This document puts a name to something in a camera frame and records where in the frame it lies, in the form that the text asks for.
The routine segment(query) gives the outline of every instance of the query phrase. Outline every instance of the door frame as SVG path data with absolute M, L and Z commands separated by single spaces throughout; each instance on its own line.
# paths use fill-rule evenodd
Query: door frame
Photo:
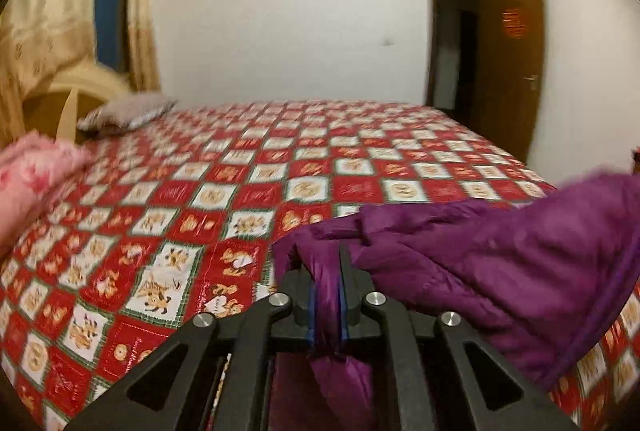
M 429 66 L 424 78 L 424 105 L 433 106 L 437 77 L 436 61 L 438 60 L 438 0 L 431 0 L 431 43 L 427 52 Z

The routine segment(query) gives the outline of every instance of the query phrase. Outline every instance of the triangular cutout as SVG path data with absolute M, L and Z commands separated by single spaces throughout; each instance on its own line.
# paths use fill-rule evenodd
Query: triangular cutout
M 181 344 L 167 353 L 155 367 L 129 388 L 129 399 L 154 411 L 160 411 L 169 397 L 175 376 L 180 371 L 188 350 L 187 345 Z
M 476 375 L 482 397 L 491 411 L 519 401 L 523 392 L 500 366 L 475 343 L 465 343 L 465 353 Z

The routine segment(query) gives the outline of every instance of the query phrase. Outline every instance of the curtain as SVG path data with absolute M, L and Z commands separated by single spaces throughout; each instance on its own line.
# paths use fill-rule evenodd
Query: curtain
M 94 0 L 9 0 L 0 15 L 0 140 L 24 133 L 22 101 L 95 57 Z
M 135 91 L 160 89 L 149 0 L 127 0 L 130 81 Z

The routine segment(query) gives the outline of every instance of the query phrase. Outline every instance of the door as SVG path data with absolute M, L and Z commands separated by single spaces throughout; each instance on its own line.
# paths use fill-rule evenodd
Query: door
M 543 0 L 480 0 L 479 16 L 470 127 L 526 162 L 542 91 Z

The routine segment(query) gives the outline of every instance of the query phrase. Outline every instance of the pink blanket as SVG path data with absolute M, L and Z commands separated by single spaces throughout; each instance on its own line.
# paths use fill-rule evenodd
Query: pink blanket
M 88 150 L 34 131 L 0 152 L 0 259 L 55 201 L 58 186 L 92 160 Z

